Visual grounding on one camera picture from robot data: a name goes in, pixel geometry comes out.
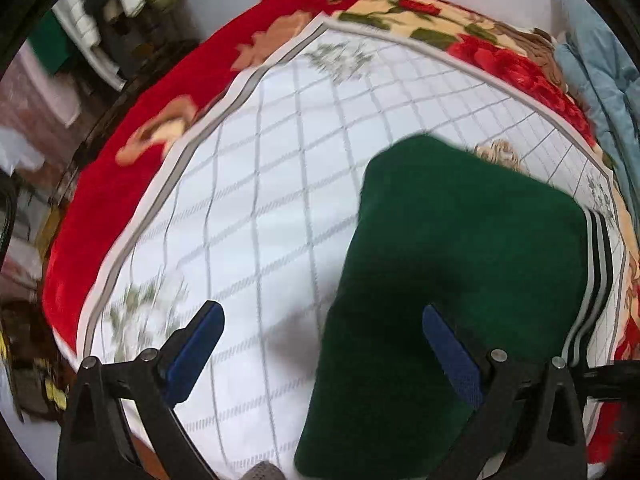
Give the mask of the green striped garment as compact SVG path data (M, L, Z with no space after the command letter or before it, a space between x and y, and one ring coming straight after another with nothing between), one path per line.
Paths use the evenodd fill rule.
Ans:
M317 479L413 479L472 416L428 344L434 307L521 363L562 356L608 301L602 214L426 133L372 158L294 456Z

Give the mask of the pile of clothes background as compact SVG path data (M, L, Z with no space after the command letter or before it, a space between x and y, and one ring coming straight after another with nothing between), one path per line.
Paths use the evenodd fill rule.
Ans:
M1 79L1 359L19 418L60 419L51 322L79 307L141 180L99 150L186 52L172 0L58 0Z

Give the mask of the white quilted bed cover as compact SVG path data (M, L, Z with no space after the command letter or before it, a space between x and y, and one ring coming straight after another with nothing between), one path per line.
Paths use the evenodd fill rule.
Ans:
M504 145L524 174L599 211L613 288L587 351L613 359L630 255L610 170L558 114L398 32L320 15L168 152L105 257L75 354L111 363L157 347L206 300L226 326L177 415L219 477L268 460L296 477L320 333L355 231L369 160L419 131Z

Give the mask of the red floral blanket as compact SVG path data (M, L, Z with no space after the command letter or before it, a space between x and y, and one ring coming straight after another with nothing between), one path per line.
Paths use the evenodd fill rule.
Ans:
M630 261L628 281L624 288L623 331L613 359L605 364L637 359L639 355L639 252L632 234L628 207L620 195L611 165L597 141L584 106L570 92L564 75L555 63L555 40L543 32L518 29L489 14L446 0L260 0L257 6L224 25L179 62L150 90L143 93L117 127L116 136L112 136L100 151L100 157L114 159L117 165L131 171L141 180L142 193L134 203L134 211L128 216L116 240L134 215L146 189L160 170L172 146L228 93L232 82L240 73L264 64L270 55L299 35L314 18L320 15L347 24L370 26L382 32L398 32L405 38L419 40L520 90L526 96L549 107L578 132L598 155L603 165L610 170L618 200L625 211L622 235L628 246ZM429 131L419 131L410 136L418 133L426 133L438 139ZM459 150L472 153L486 162L524 174L516 164L513 152L504 145L486 148L486 150L484 148L465 150L444 140L441 141ZM524 176L542 182L528 174ZM363 179L358 198L355 231ZM101 260L96 278L116 240ZM326 310L320 333L318 361L314 370L314 382L303 429L316 383L326 317L336 297L346 255L337 288ZM50 324L58 348L73 366L78 366L82 359L85 359L78 358L75 354L76 333L80 312L96 278L82 297L81 305L70 312L68 320L53 320ZM596 316L589 322L589 335L584 338L575 337L572 346L560 356L567 364L597 366L588 362L587 351L594 326L604 308L605 305L600 307Z

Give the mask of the light blue garment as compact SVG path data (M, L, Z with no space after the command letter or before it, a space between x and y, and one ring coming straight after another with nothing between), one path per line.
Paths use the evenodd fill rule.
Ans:
M639 70L612 29L586 0L551 0L565 32L555 48L570 92L613 163L629 211L639 214Z

